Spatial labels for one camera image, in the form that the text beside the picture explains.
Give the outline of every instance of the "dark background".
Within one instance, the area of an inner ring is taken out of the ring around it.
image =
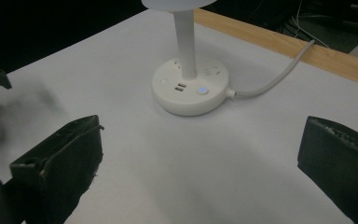
[[[218,0],[205,9],[295,35],[293,29],[289,30],[289,23],[297,14],[299,3],[299,0]],[[351,8],[353,3],[358,4],[358,0],[304,0],[300,12],[323,15],[323,20],[311,23],[340,31],[346,27],[344,21],[358,22],[358,10]],[[0,68],[14,71],[143,10],[141,0],[0,0]],[[349,29],[358,33],[357,28]],[[310,39],[297,34],[298,38]]]

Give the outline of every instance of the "desk lamp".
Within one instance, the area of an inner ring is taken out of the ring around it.
[[[227,97],[228,71],[215,59],[196,56],[193,9],[216,0],[142,0],[151,9],[173,12],[179,58],[153,76],[153,94],[167,111],[181,116],[207,113]]]

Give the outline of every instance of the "power cord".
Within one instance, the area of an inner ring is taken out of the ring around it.
[[[292,60],[291,63],[281,72],[280,75],[278,75],[274,80],[272,80],[268,85],[265,87],[257,90],[257,91],[234,91],[234,90],[228,90],[227,91],[227,97],[230,98],[251,98],[256,97],[261,94],[266,93],[267,91],[271,90],[274,86],[276,86],[279,82],[281,82],[289,73],[295,68],[295,66],[300,61],[301,57],[304,55],[304,53],[315,43],[315,40],[311,40],[298,54],[297,56]]]

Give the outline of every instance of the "lamp stem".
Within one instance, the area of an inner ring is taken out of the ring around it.
[[[193,10],[173,12],[182,79],[197,78]]]

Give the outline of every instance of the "white tabletop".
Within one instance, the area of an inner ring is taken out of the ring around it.
[[[196,25],[198,53],[234,90],[275,78],[290,58]],[[151,78],[177,55],[172,14],[147,10],[11,74],[0,88],[0,179],[74,119],[98,115],[103,162],[66,223],[351,223],[297,167],[307,116],[358,131],[358,83],[300,63],[258,98],[176,117]]]

